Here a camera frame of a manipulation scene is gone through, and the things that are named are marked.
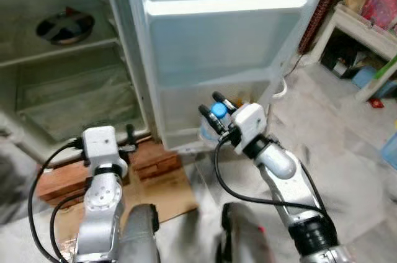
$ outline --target crisper drawer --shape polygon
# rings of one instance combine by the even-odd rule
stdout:
[[[127,76],[115,48],[21,66],[16,112],[55,141],[98,125],[139,130],[144,122]]]

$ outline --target plastic bottle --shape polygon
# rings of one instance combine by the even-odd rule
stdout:
[[[211,107],[211,112],[221,121],[221,123],[228,128],[230,124],[230,115],[227,108],[222,103],[215,103]],[[209,147],[215,148],[218,144],[219,135],[208,124],[207,119],[202,117],[201,126],[198,137]]]

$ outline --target refrigerator door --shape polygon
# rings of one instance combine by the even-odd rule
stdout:
[[[203,148],[197,106],[213,91],[262,105],[279,84],[318,0],[129,0],[164,145]]]

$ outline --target floor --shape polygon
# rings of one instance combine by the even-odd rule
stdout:
[[[287,94],[275,100],[270,132],[294,152],[313,176],[339,233],[358,263],[396,262],[397,171],[378,150],[395,132],[397,104],[372,109],[355,101],[357,89],[321,66],[296,69],[286,80]],[[235,200],[215,179],[210,154],[184,157],[185,171],[200,209],[161,224],[156,237],[162,262],[213,262],[220,234],[220,211]],[[221,154],[226,182],[242,194],[269,196],[256,168],[230,150]],[[277,262],[298,262],[288,231],[273,207],[249,205],[266,229]],[[49,212],[37,214],[43,243]],[[3,262],[42,262],[29,236],[26,218],[0,228]]]

